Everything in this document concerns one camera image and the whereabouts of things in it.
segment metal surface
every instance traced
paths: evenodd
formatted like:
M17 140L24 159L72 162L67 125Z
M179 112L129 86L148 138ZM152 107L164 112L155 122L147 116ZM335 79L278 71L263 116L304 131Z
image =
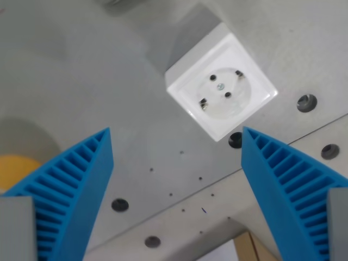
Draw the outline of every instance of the metal surface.
M0 118L40 126L62 150L111 127L115 169L90 247L240 169L228 136L215 143L166 93L167 66L209 27L183 24L206 11L198 2L126 0L107 10L85 0L12 0L0 14ZM205 4L279 90L246 125L291 142L348 111L345 0ZM304 94L318 99L306 114L296 108ZM118 197L129 202L124 213L111 208Z
M347 132L348 116L345 116L291 145L348 177ZM321 149L332 142L340 146L340 154L332 160L322 159ZM89 252L85 261L137 260L139 257L144 261L195 260L243 229L251 230L280 258L251 187L243 171L238 171ZM155 251L144 245L150 235L162 241Z

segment mounting hole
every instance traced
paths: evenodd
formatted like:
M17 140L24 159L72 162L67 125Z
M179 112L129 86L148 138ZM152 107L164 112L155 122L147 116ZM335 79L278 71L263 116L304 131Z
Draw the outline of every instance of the mounting hole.
M297 101L297 109L302 113L308 113L311 110L314 110L318 103L316 97L312 94L303 95Z
M232 148L241 148L241 132L235 132L228 138L228 144Z
M323 159L333 159L339 154L339 147L336 144L326 145L321 150L321 157Z
M117 198L111 203L111 208L116 212L125 212L129 208L129 204L122 198Z
M161 240L154 235L145 239L145 245L148 248L157 248L157 247L159 247L160 244L161 244Z

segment yellow object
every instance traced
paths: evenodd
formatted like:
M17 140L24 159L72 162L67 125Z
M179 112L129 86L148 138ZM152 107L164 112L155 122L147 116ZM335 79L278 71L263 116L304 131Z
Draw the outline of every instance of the yellow object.
M0 189L10 189L40 165L38 161L24 156L0 156Z

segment gray rectangular block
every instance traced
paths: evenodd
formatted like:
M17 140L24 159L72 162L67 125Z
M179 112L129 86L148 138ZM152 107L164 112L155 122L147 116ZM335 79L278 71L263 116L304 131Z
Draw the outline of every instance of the gray rectangular block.
M36 222L31 197L0 197L0 260L37 261Z
M327 223L330 242L330 261L348 259L348 188L328 192Z

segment power socket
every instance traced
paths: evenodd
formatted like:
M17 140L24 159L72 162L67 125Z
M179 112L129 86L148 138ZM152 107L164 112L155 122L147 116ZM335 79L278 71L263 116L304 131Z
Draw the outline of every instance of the power socket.
M221 23L165 74L168 93L219 141L277 94Z

